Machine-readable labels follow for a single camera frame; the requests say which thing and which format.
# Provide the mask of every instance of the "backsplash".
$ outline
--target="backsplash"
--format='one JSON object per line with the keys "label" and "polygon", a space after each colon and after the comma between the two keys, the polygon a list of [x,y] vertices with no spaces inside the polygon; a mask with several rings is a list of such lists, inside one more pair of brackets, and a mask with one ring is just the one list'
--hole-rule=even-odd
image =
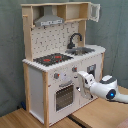
{"label": "backsplash", "polygon": [[[79,22],[73,22],[34,28],[31,32],[33,58],[66,50],[72,34],[78,33],[78,27]],[[78,46],[77,35],[73,43]]]}

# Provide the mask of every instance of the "stovetop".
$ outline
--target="stovetop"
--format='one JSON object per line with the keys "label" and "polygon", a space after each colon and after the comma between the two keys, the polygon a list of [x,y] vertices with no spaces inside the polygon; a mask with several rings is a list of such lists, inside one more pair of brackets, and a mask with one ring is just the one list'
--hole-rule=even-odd
{"label": "stovetop", "polygon": [[54,53],[51,55],[36,58],[33,61],[48,67],[57,63],[67,61],[69,59],[73,59],[73,57],[70,57],[61,53]]}

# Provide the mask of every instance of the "oven window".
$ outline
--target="oven window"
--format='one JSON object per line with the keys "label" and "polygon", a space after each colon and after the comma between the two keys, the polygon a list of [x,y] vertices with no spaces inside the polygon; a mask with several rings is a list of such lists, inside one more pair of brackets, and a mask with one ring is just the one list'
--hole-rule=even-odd
{"label": "oven window", "polygon": [[73,103],[73,85],[56,92],[56,111]]}

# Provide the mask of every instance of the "handle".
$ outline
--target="handle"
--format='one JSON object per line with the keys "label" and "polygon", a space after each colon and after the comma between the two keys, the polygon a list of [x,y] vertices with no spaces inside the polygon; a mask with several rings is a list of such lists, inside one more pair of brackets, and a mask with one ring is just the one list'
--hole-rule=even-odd
{"label": "handle", "polygon": [[27,17],[28,17],[28,15],[23,15],[23,17],[26,17],[26,18],[27,18]]}
{"label": "handle", "polygon": [[72,83],[72,80],[68,81],[66,84],[61,84],[59,87],[66,87]]}
{"label": "handle", "polygon": [[118,91],[116,93],[117,94],[115,95],[113,100],[128,104],[128,95],[120,94]]}

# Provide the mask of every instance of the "wooden toy kitchen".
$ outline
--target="wooden toy kitchen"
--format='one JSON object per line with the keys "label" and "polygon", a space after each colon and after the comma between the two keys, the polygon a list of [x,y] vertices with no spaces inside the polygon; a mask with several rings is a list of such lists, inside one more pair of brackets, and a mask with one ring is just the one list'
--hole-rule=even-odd
{"label": "wooden toy kitchen", "polygon": [[105,49],[85,45],[86,20],[98,22],[90,2],[22,4],[26,109],[47,128],[97,97],[81,96],[78,71],[102,78]]}

